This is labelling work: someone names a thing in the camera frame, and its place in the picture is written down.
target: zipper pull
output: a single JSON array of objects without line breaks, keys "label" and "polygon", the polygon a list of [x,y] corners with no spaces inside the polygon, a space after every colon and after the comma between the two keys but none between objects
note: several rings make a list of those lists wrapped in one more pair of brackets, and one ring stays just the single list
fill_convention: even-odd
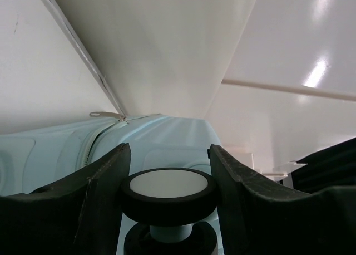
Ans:
[{"label": "zipper pull", "polygon": [[115,119],[118,119],[120,122],[125,121],[128,124],[126,116],[119,113],[99,111],[99,112],[90,112],[89,116],[90,117],[113,117]]}]

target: glossy white surface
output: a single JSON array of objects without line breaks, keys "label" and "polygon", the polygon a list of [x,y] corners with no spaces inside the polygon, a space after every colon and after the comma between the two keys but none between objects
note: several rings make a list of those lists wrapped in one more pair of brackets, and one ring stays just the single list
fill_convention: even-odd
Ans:
[{"label": "glossy white surface", "polygon": [[128,114],[204,117],[255,0],[56,0]]},{"label": "glossy white surface", "polygon": [[0,134],[115,111],[41,0],[0,0]]},{"label": "glossy white surface", "polygon": [[225,79],[356,94],[355,0],[256,0]]},{"label": "glossy white surface", "polygon": [[262,172],[291,171],[287,162],[356,137],[354,102],[232,85],[220,86],[206,120]]},{"label": "glossy white surface", "polygon": [[207,187],[207,179],[187,170],[155,170],[143,173],[130,182],[137,194],[152,198],[180,198],[194,195]]}]

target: light blue suitcase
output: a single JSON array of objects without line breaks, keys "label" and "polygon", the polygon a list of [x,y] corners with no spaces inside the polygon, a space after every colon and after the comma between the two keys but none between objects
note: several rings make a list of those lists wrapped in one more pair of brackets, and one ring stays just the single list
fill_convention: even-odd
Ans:
[{"label": "light blue suitcase", "polygon": [[[0,195],[30,193],[96,161],[120,143],[129,143],[130,175],[153,168],[191,168],[210,172],[207,149],[221,145],[204,120],[164,115],[120,121],[98,117],[89,121],[0,136]],[[222,242],[217,213],[207,221]],[[117,254],[136,222],[122,217]]]}]

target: black wheel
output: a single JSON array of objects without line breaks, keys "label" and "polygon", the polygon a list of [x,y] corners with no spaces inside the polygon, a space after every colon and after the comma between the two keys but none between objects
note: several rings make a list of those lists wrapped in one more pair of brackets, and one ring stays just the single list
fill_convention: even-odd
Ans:
[{"label": "black wheel", "polygon": [[216,233],[209,223],[194,224],[188,238],[178,243],[161,243],[150,235],[148,225],[137,223],[125,238],[125,255],[217,255]]},{"label": "black wheel", "polygon": [[198,222],[216,208],[214,179],[198,170],[145,170],[121,183],[122,211],[132,220],[159,227]]}]

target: white wall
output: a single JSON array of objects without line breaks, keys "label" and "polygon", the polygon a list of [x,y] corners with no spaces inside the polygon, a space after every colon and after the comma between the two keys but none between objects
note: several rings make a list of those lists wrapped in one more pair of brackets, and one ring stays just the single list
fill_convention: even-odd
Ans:
[{"label": "white wall", "polygon": [[355,102],[243,86],[222,84],[205,119],[262,172],[290,172],[288,162],[356,137]]},{"label": "white wall", "polygon": [[115,108],[41,0],[0,0],[0,134]]}]

